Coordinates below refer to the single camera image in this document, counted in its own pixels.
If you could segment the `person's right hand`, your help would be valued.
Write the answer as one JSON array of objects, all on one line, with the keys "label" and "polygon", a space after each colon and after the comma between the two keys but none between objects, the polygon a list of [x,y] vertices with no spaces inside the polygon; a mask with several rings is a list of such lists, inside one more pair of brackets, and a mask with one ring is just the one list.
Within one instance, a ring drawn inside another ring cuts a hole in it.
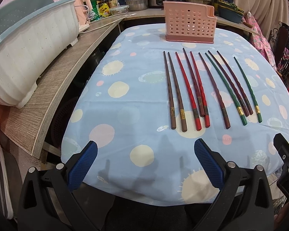
[{"label": "person's right hand", "polygon": [[285,218],[285,216],[289,212],[289,202],[287,202],[278,212],[278,214],[274,215],[274,230],[276,230],[280,224],[282,223],[282,220]]}]

